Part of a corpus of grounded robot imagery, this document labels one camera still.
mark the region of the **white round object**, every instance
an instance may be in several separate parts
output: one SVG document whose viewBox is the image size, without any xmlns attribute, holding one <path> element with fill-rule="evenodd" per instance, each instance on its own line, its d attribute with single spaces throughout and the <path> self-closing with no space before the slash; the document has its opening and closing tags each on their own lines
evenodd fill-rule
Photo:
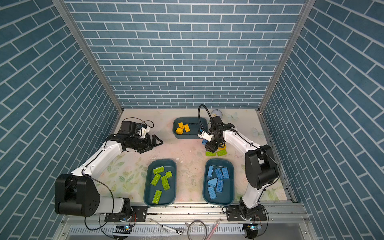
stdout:
<svg viewBox="0 0 384 240">
<path fill-rule="evenodd" d="M 223 118 L 223 113 L 219 109 L 215 109 L 211 112 L 212 117 L 219 116 L 220 118 Z"/>
</svg>

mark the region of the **bin with green blocks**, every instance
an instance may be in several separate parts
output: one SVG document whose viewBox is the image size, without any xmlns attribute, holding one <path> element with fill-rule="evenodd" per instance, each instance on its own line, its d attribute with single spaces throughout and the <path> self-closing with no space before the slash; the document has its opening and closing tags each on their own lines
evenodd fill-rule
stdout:
<svg viewBox="0 0 384 240">
<path fill-rule="evenodd" d="M 166 206 L 176 197 L 176 163 L 161 159 L 148 166 L 144 203 L 149 207 Z"/>
</svg>

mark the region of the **floral tabletop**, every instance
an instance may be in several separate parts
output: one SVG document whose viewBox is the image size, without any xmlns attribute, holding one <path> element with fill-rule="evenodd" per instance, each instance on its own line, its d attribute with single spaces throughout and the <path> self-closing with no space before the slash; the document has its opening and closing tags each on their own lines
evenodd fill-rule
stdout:
<svg viewBox="0 0 384 240">
<path fill-rule="evenodd" d="M 260 145 L 266 144 L 264 134 L 253 109 L 223 109 L 224 123 L 232 123 L 237 130 Z M 173 121 L 181 116 L 197 116 L 197 109 L 126 109 L 124 118 L 136 117 L 151 120 L 155 123 L 150 135 L 156 134 L 164 141 L 163 145 L 143 154 L 123 152 L 105 169 L 98 178 L 105 183 L 116 197 L 129 197 L 131 202 L 142 203 L 148 166 L 159 159 L 172 159 L 177 166 L 177 189 L 174 203 L 204 202 L 202 186 L 205 164 L 211 158 L 221 158 L 230 161 L 235 170 L 235 202 L 245 193 L 247 178 L 245 176 L 244 154 L 227 144 L 227 155 L 206 157 L 202 139 L 177 139 L 172 133 Z M 101 195 L 110 193 L 106 187 L 96 184 Z M 261 200 L 287 200 L 279 180 L 267 188 Z"/>
</svg>

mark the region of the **metal corner post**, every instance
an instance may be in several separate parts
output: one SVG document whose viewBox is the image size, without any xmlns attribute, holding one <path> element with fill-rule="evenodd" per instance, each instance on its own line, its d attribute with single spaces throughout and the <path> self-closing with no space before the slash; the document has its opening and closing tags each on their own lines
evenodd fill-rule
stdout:
<svg viewBox="0 0 384 240">
<path fill-rule="evenodd" d="M 297 19 L 297 22 L 292 30 L 292 34 L 288 40 L 288 43 L 286 47 L 284 48 L 284 52 L 281 55 L 281 59 L 279 61 L 279 64 L 276 67 L 275 72 L 273 73 L 273 76 L 271 78 L 271 81 L 265 91 L 264 97 L 262 99 L 262 102 L 260 103 L 259 112 L 263 112 L 272 92 L 275 88 L 277 81 L 279 80 L 279 77 L 281 75 L 281 72 L 283 71 L 283 68 L 285 64 L 287 63 L 288 57 L 292 52 L 293 47 L 295 46 L 296 40 L 299 38 L 299 34 L 301 30 L 303 29 L 304 23 L 307 20 L 307 17 L 314 5 L 316 0 L 306 0 L 303 8 L 300 12 L 299 18 Z"/>
<path fill-rule="evenodd" d="M 73 37 L 75 38 L 76 42 L 80 46 L 80 49 L 83 51 L 83 54 L 89 61 L 89 64 L 91 65 L 92 69 L 95 71 L 97 77 L 99 78 L 101 84 L 104 86 L 109 97 L 111 98 L 112 102 L 116 106 L 117 110 L 119 111 L 119 113 L 122 113 L 123 111 L 122 105 L 120 104 L 115 93 L 113 92 L 113 89 L 108 83 L 108 80 L 105 77 L 102 69 L 100 68 L 99 63 L 96 61 L 95 57 L 93 56 L 91 49 L 89 48 L 87 42 L 85 41 L 83 35 L 81 34 L 80 29 L 77 26 L 73 16 L 69 12 L 68 7 L 65 4 L 64 0 L 52 0 L 52 2 L 55 5 L 57 11 L 60 13 L 61 17 L 63 18 L 65 24 L 71 31 Z"/>
</svg>

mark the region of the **green toy block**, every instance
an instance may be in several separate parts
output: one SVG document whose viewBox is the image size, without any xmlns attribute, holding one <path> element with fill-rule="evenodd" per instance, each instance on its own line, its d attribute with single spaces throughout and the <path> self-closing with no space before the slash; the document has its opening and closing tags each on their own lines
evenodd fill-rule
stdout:
<svg viewBox="0 0 384 240">
<path fill-rule="evenodd" d="M 157 183 L 158 183 L 158 181 L 160 180 L 160 178 L 161 178 L 161 175 L 160 175 L 160 174 L 156 174 L 155 177 L 152 179 L 151 184 L 152 184 L 153 186 L 156 186 Z"/>
<path fill-rule="evenodd" d="M 169 184 L 164 184 L 163 188 L 164 188 L 164 191 L 166 191 L 166 190 L 170 189 L 170 186 L 169 186 Z"/>
<path fill-rule="evenodd" d="M 153 174 L 164 172 L 164 166 L 153 169 Z"/>
<path fill-rule="evenodd" d="M 205 156 L 209 157 L 209 156 L 216 156 L 216 153 L 214 152 L 205 152 Z"/>
<path fill-rule="evenodd" d="M 226 155 L 226 154 L 227 154 L 227 151 L 225 149 L 217 152 L 218 156 L 223 156 L 223 155 Z"/>
<path fill-rule="evenodd" d="M 167 176 L 162 176 L 161 177 L 161 182 L 162 182 L 163 185 L 168 184 Z"/>
<path fill-rule="evenodd" d="M 170 178 L 170 177 L 172 177 L 172 173 L 170 171 L 168 171 L 168 172 L 166 172 L 166 176 L 167 176 L 167 178 Z"/>
<path fill-rule="evenodd" d="M 160 190 L 156 190 L 155 195 L 153 196 L 152 203 L 159 204 L 161 193 L 162 192 Z"/>
</svg>

